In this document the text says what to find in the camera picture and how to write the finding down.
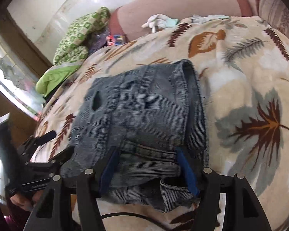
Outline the person's left hand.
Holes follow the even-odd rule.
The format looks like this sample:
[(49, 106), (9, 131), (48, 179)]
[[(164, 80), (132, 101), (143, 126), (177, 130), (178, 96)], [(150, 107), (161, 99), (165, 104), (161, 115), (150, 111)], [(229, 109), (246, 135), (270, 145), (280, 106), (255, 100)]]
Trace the person's left hand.
[(35, 205), (38, 203), (39, 199), (43, 194), (43, 190), (37, 191), (32, 197), (27, 198), (21, 193), (16, 193), (14, 196), (10, 197), (11, 202), (20, 207), (21, 209), (32, 212)]

